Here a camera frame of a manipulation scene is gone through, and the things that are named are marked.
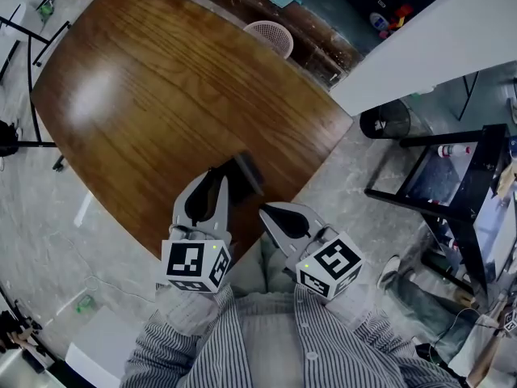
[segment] wooden table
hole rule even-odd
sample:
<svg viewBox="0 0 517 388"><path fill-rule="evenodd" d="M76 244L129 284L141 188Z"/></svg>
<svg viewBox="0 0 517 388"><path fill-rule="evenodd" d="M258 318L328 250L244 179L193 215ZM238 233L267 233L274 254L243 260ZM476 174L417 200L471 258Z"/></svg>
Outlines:
<svg viewBox="0 0 517 388"><path fill-rule="evenodd" d="M94 0L32 99L85 185L157 257L176 196L248 150L265 195L231 213L241 255L261 234L258 206L291 200L351 125L269 48L188 0Z"/></svg>

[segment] white basket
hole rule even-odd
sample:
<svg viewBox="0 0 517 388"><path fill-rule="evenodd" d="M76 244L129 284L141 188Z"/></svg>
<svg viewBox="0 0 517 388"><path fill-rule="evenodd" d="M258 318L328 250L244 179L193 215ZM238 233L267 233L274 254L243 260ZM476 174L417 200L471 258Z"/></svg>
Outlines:
<svg viewBox="0 0 517 388"><path fill-rule="evenodd" d="M287 59L292 52L294 42L291 33L281 24L261 20L248 24L244 27L244 31L270 46L284 59Z"/></svg>

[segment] plastic bottle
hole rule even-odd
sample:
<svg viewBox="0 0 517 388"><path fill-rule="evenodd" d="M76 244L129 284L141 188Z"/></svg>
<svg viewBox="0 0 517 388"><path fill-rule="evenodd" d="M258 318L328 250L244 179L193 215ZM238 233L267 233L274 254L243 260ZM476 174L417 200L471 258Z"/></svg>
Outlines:
<svg viewBox="0 0 517 388"><path fill-rule="evenodd" d="M438 155L441 158L449 158L449 157L463 157L465 155L470 154L470 147L455 144L455 145L440 145L438 147Z"/></svg>

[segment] pants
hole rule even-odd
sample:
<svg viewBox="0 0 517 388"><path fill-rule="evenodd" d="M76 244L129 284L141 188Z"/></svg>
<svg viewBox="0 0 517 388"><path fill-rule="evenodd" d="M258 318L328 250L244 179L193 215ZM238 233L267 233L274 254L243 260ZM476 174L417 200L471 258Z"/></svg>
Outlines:
<svg viewBox="0 0 517 388"><path fill-rule="evenodd" d="M463 306L421 290L415 283L392 272L382 280L380 287L397 305L402 314L431 342L445 362L460 351L479 315L466 310L456 320Z"/></svg>
<svg viewBox="0 0 517 388"><path fill-rule="evenodd" d="M293 293L296 283L282 271L286 257L263 235L225 276L236 297L249 293Z"/></svg>
<svg viewBox="0 0 517 388"><path fill-rule="evenodd" d="M14 124L8 125L3 120L0 120L0 141L1 142L16 142L18 135L16 135L16 128ZM2 148L0 147L0 157L8 157L18 151L17 147Z"/></svg>

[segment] trash can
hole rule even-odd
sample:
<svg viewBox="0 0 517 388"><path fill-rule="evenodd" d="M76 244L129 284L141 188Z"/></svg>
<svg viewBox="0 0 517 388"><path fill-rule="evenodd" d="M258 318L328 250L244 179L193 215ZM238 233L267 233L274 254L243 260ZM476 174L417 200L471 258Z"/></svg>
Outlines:
<svg viewBox="0 0 517 388"><path fill-rule="evenodd" d="M410 112L406 105L397 99L364 111L359 125L368 138L401 139L410 132Z"/></svg>

